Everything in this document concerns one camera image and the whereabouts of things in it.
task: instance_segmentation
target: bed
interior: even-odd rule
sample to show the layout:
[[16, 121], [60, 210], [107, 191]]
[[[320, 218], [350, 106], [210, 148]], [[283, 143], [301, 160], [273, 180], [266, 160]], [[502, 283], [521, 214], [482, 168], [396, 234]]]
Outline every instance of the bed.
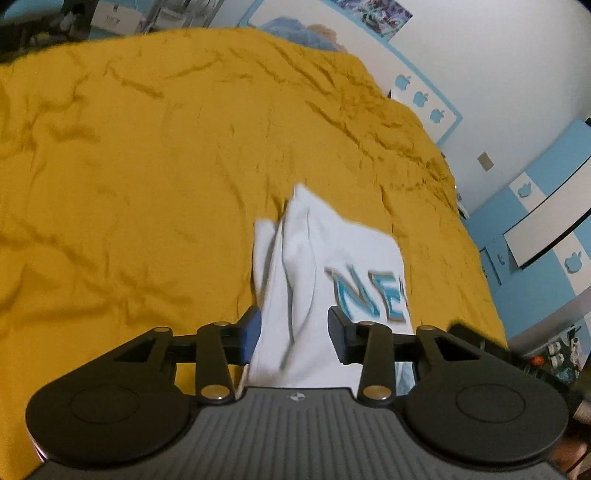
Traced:
[[397, 240], [415, 327], [505, 342], [440, 150], [355, 56], [181, 30], [47, 50], [0, 82], [3, 480], [38, 463], [24, 411], [42, 385], [255, 301], [254, 220], [297, 182]]

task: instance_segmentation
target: blue pillow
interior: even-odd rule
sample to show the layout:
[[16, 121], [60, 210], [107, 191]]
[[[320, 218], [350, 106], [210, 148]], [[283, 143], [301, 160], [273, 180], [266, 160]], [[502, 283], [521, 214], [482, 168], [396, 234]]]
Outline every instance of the blue pillow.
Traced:
[[259, 27], [271, 35], [283, 38], [298, 45], [316, 48], [318, 50], [339, 51], [337, 46], [322, 35], [308, 30], [300, 21], [294, 18], [279, 17]]

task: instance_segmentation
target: light switch plate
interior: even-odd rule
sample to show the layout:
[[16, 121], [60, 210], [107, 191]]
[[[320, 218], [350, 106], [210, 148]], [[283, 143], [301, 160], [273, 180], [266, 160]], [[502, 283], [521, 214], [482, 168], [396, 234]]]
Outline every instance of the light switch plate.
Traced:
[[478, 162], [480, 162], [480, 165], [482, 165], [484, 171], [489, 171], [495, 165], [486, 152], [483, 152], [479, 155]]

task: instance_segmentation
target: blue apple decal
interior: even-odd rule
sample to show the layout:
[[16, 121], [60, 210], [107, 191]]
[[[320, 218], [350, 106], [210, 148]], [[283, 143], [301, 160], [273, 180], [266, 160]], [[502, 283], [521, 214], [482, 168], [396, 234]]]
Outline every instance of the blue apple decal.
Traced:
[[583, 266], [583, 263], [581, 262], [581, 252], [573, 252], [573, 254], [564, 261], [564, 266], [569, 273], [577, 273], [581, 270], [581, 267]]
[[440, 110], [439, 108], [436, 108], [434, 111], [431, 112], [431, 116], [429, 118], [431, 119], [431, 122], [438, 124], [443, 118], [444, 113], [445, 110]]
[[406, 90], [406, 87], [409, 83], [410, 77], [405, 77], [404, 75], [398, 75], [394, 81], [394, 85], [396, 85], [396, 88], [400, 90]]
[[425, 102], [428, 100], [429, 94], [423, 92], [417, 92], [414, 94], [413, 103], [421, 108], [425, 106]]
[[531, 195], [531, 182], [524, 183], [519, 190], [517, 190], [517, 195], [521, 198], [529, 197]]

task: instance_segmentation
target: white t-shirt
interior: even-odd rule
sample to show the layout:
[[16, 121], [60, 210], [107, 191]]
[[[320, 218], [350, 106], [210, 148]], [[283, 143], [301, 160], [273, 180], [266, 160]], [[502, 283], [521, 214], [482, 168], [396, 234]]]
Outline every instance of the white t-shirt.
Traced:
[[[339, 362], [327, 326], [334, 305], [353, 322], [413, 333], [394, 239], [343, 220], [303, 185], [278, 225], [257, 221], [253, 271], [262, 329], [243, 385], [350, 387], [356, 394], [362, 366]], [[397, 393], [413, 385], [411, 365], [397, 363]]]

